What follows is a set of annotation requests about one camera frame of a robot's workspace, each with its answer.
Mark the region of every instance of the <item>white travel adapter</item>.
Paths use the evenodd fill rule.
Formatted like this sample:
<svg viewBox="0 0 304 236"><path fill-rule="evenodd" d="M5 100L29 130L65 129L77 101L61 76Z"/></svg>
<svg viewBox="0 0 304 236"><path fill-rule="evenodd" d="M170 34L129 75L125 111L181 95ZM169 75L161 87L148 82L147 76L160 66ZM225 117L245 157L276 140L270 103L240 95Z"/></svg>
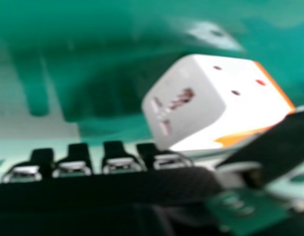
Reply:
<svg viewBox="0 0 304 236"><path fill-rule="evenodd" d="M258 62L189 55L149 90L142 110L157 147L183 151L228 147L295 107Z"/></svg>

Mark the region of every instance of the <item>round hole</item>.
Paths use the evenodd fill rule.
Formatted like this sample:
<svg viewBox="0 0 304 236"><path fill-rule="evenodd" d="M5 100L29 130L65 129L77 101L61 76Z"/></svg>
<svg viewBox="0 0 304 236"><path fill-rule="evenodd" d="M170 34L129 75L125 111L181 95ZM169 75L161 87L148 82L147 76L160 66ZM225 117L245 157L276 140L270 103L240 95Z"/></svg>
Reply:
<svg viewBox="0 0 304 236"><path fill-rule="evenodd" d="M262 80L256 80L257 83L259 83L262 86L266 86L266 83Z"/></svg>
<svg viewBox="0 0 304 236"><path fill-rule="evenodd" d="M223 34L220 31L211 30L211 33L214 34L217 37L223 37Z"/></svg>
<svg viewBox="0 0 304 236"><path fill-rule="evenodd" d="M304 173L293 176L290 181L293 183L304 183Z"/></svg>
<svg viewBox="0 0 304 236"><path fill-rule="evenodd" d="M237 95L237 96L239 96L241 93L240 92L238 92L238 91L236 91L236 90L232 90L231 91L233 94L235 94L235 95Z"/></svg>

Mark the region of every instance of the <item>green surface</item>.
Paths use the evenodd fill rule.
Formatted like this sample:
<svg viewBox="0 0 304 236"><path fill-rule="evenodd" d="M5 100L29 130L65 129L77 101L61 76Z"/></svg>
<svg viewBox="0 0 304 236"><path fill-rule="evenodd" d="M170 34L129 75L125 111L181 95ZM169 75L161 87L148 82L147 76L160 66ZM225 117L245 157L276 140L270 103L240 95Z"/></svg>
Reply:
<svg viewBox="0 0 304 236"><path fill-rule="evenodd" d="M208 22L242 50L208 41ZM0 157L150 139L141 99L191 53L257 60L304 104L304 0L0 0Z"/></svg>
<svg viewBox="0 0 304 236"><path fill-rule="evenodd" d="M206 201L206 207L222 229L236 236L252 235L289 217L287 210L265 193L248 189L221 193Z"/></svg>

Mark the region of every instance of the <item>orange edge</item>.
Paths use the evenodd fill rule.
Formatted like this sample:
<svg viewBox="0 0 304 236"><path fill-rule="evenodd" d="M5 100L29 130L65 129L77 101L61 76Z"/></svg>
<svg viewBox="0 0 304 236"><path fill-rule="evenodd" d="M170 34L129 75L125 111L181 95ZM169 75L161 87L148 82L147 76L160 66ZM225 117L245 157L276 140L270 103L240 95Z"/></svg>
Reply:
<svg viewBox="0 0 304 236"><path fill-rule="evenodd" d="M276 81L271 77L271 75L265 70L265 68L259 62L254 61L254 63L263 72L263 74L268 78L270 83L272 83L272 85L275 87L275 89L281 94L283 99L289 105L289 107L290 107L289 114L294 113L295 112L295 106L292 103L292 101L288 98L288 96L285 94L285 92L280 88L280 86L276 83ZM223 136L221 138L216 139L215 142L221 143L223 145L223 147L228 147L228 146L231 146L235 143L238 143L239 141L249 137L252 134L255 134L257 132L265 131L267 129L270 129L271 127L272 126L226 135L226 136Z"/></svg>

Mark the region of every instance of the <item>black hole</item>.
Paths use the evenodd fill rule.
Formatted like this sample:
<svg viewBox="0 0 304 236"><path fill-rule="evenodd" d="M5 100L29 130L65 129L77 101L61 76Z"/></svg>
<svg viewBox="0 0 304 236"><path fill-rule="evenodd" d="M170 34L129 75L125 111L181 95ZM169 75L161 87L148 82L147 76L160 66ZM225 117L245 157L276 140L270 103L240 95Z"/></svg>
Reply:
<svg viewBox="0 0 304 236"><path fill-rule="evenodd" d="M232 90L232 93L235 94L235 95L237 95L237 96L239 96L241 94L240 92L238 92L236 90Z"/></svg>
<svg viewBox="0 0 304 236"><path fill-rule="evenodd" d="M220 31L211 30L211 33L214 34L217 37L223 37L223 34Z"/></svg>

